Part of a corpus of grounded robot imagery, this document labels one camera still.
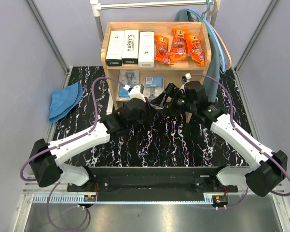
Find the Gillette blister pack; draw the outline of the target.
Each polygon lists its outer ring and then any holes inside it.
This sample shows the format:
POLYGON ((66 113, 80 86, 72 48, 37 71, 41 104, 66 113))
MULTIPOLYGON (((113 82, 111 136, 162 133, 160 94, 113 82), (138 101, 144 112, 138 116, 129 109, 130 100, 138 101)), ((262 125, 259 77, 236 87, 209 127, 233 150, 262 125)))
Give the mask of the Gillette blister pack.
MULTIPOLYGON (((119 81, 124 85, 133 87, 139 84, 139 70, 120 70, 119 72, 119 81)), ((129 100, 129 92, 127 89, 124 89, 124 86, 119 85, 118 88, 118 101, 129 100)))
POLYGON ((158 97, 165 89, 164 77, 152 76, 146 77, 143 82, 143 95, 151 102, 158 97))

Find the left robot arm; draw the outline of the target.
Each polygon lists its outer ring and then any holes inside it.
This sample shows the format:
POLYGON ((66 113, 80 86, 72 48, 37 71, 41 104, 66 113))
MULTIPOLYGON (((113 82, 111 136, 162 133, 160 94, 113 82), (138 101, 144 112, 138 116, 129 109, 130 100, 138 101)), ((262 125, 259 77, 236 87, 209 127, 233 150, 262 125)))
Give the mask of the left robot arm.
POLYGON ((41 188, 56 182, 71 183, 83 191, 94 187, 94 179, 86 168, 66 161, 97 145, 106 144, 127 133, 132 126, 150 122, 156 113, 148 101, 133 98, 115 112, 69 137, 47 143, 37 140, 29 156, 29 165, 41 188))

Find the orange razor pack horizontal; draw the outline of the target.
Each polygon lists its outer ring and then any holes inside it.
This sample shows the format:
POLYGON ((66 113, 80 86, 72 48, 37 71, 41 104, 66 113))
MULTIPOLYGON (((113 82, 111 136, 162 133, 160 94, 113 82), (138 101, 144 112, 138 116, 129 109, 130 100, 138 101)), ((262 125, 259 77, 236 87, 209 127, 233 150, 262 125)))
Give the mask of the orange razor pack horizontal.
POLYGON ((186 34, 187 52, 191 59, 201 66, 205 66, 205 54, 201 46, 201 37, 197 34, 186 34))

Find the white Harry's razor box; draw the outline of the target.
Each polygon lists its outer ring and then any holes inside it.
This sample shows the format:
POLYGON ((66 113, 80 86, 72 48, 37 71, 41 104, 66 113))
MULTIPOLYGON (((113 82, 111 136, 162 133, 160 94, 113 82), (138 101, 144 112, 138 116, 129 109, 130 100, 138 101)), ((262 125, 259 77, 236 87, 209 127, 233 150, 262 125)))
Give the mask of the white Harry's razor box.
POLYGON ((124 31, 123 64, 138 64, 139 30, 124 31))

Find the orange razor pack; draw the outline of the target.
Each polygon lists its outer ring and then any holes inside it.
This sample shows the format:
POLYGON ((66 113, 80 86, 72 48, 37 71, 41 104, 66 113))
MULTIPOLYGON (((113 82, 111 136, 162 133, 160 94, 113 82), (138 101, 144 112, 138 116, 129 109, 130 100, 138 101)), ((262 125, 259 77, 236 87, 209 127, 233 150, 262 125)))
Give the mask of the orange razor pack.
POLYGON ((189 33, 189 29, 172 28, 173 41, 169 53, 169 58, 172 63, 178 60, 185 60, 187 58, 186 53, 186 39, 185 36, 189 33))
POLYGON ((155 61, 163 64, 171 64, 169 53, 168 53, 168 42, 169 39, 165 36, 155 34, 154 38, 157 42, 157 54, 154 57, 155 61))

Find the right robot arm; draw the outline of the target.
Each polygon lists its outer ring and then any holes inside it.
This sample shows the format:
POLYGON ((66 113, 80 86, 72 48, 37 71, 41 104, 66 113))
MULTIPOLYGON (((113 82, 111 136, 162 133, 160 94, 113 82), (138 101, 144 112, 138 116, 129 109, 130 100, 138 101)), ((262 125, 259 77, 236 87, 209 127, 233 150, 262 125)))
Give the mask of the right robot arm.
POLYGON ((244 168, 226 166, 216 171, 209 180, 212 190, 218 192, 226 186, 248 187, 264 197, 285 179, 287 155, 281 150, 273 152, 244 131, 230 114, 208 100, 199 81, 187 82, 180 88, 168 84, 158 97, 151 100, 151 105, 166 109, 172 115, 192 114, 199 124, 223 138, 247 162, 248 166, 244 168))

